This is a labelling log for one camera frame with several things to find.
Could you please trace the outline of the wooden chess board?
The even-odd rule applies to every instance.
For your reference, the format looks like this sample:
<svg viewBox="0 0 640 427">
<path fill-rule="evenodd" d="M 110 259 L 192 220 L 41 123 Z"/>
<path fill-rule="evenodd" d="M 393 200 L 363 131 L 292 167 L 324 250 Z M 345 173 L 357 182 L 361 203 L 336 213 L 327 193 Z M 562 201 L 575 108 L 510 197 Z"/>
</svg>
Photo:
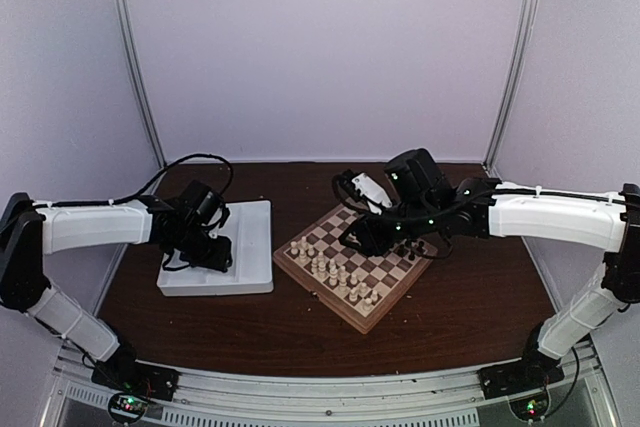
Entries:
<svg viewBox="0 0 640 427">
<path fill-rule="evenodd" d="M 357 214 L 338 205 L 279 247 L 275 264 L 362 334 L 369 333 L 431 264 L 437 249 L 420 240 L 366 257 L 339 241 Z"/>
</svg>

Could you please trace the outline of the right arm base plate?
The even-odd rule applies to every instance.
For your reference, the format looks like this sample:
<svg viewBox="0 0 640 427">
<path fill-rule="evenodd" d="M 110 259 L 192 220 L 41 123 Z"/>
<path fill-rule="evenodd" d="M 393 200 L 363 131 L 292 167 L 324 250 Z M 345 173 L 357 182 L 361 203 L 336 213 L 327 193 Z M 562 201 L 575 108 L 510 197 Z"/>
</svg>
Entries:
<svg viewBox="0 0 640 427">
<path fill-rule="evenodd" d="M 486 400 L 542 389 L 565 378 L 558 363 L 524 359 L 481 368 L 478 376 Z"/>
</svg>

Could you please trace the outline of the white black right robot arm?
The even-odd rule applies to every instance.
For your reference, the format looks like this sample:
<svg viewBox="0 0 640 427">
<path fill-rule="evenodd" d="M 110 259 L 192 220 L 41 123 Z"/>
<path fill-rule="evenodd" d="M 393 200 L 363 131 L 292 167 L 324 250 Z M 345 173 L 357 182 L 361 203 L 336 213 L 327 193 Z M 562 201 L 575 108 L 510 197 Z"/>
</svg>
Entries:
<svg viewBox="0 0 640 427">
<path fill-rule="evenodd" d="M 604 193 L 487 177 L 452 185 L 424 148 L 397 155 L 383 171 L 395 198 L 364 172 L 346 170 L 331 181 L 336 199 L 358 215 L 340 241 L 365 256 L 384 255 L 427 234 L 444 242 L 518 237 L 530 253 L 551 243 L 601 252 L 594 273 L 571 300 L 532 330 L 512 370 L 519 387 L 535 387 L 580 340 L 638 303 L 638 185 Z"/>
</svg>

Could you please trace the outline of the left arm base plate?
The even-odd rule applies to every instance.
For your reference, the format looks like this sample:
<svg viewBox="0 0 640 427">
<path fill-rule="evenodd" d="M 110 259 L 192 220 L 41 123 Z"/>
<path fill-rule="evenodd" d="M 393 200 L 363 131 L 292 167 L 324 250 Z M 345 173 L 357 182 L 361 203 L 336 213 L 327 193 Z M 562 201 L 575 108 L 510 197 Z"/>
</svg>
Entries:
<svg viewBox="0 0 640 427">
<path fill-rule="evenodd" d="M 113 390 L 147 399 L 171 401 L 178 386 L 177 370 L 134 362 L 124 366 L 98 362 L 91 381 Z"/>
</svg>

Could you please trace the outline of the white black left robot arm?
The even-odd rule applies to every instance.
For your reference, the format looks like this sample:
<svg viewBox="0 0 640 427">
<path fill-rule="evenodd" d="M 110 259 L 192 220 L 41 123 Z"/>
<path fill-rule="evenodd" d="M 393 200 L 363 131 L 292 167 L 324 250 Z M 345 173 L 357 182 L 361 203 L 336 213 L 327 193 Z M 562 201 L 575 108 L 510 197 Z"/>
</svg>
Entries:
<svg viewBox="0 0 640 427">
<path fill-rule="evenodd" d="M 227 271 L 232 242 L 223 196 L 191 182 L 169 199 L 140 192 L 107 200 L 37 201 L 12 194 L 1 214 L 1 304 L 74 344 L 123 391 L 144 380 L 134 348 L 94 313 L 116 254 L 158 247 L 166 261 Z"/>
</svg>

